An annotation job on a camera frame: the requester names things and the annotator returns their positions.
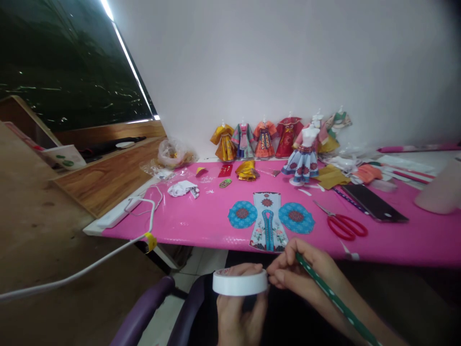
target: dark window glass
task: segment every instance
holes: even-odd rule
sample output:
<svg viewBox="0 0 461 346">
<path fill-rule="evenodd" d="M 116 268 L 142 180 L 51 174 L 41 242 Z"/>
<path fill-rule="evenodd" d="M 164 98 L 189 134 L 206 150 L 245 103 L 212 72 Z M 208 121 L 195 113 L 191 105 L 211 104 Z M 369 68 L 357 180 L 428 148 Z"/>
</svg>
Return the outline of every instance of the dark window glass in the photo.
<svg viewBox="0 0 461 346">
<path fill-rule="evenodd" d="M 0 45 L 0 98 L 19 95 L 52 131 L 156 114 L 99 0 L 2 0 Z"/>
</svg>

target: orange dress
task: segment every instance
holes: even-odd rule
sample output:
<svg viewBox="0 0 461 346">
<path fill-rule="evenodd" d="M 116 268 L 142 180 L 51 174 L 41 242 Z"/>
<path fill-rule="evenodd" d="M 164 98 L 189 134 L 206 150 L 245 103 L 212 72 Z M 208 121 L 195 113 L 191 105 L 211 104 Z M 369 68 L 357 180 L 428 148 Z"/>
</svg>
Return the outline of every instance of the orange dress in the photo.
<svg viewBox="0 0 461 346">
<path fill-rule="evenodd" d="M 253 133 L 255 139 L 258 141 L 255 150 L 255 156 L 258 158 L 268 158 L 275 155 L 274 147 L 272 146 L 272 139 L 277 134 L 275 125 L 268 121 L 266 124 L 260 122 Z"/>
<path fill-rule="evenodd" d="M 232 161 L 237 155 L 237 149 L 231 142 L 232 134 L 234 129 L 226 124 L 226 126 L 220 126 L 216 129 L 215 133 L 211 137 L 210 141 L 214 145 L 219 143 L 218 149 L 216 150 L 216 156 L 222 161 Z"/>
</svg>

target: cup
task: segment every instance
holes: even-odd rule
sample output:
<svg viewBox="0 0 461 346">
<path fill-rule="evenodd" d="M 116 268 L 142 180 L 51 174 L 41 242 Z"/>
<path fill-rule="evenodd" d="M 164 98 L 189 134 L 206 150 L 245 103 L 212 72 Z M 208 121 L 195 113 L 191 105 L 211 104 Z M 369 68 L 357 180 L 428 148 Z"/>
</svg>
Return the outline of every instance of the cup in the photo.
<svg viewBox="0 0 461 346">
<path fill-rule="evenodd" d="M 73 144 L 46 149 L 42 153 L 69 171 L 86 166 L 85 160 Z"/>
</svg>

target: purple chair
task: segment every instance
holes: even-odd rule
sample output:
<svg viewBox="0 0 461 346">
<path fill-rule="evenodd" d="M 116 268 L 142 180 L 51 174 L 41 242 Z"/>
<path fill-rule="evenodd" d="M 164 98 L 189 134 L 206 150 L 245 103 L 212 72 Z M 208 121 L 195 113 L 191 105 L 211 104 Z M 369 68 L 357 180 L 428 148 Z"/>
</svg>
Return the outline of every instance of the purple chair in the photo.
<svg viewBox="0 0 461 346">
<path fill-rule="evenodd" d="M 110 346 L 136 346 L 155 311 L 170 294 L 185 299 L 185 302 L 174 324 L 167 346 L 187 346 L 192 323 L 204 300 L 204 279 L 204 276 L 199 277 L 187 294 L 175 288 L 175 282 L 171 276 L 163 277 L 138 299 Z"/>
</svg>

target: black phone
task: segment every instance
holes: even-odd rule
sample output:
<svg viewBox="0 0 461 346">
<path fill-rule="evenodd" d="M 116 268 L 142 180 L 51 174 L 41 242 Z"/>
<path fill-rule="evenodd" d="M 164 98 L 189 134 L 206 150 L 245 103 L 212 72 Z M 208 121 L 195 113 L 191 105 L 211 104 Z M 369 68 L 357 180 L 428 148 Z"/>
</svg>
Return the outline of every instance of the black phone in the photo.
<svg viewBox="0 0 461 346">
<path fill-rule="evenodd" d="M 409 221 L 365 185 L 343 185 L 342 189 L 378 222 Z"/>
</svg>

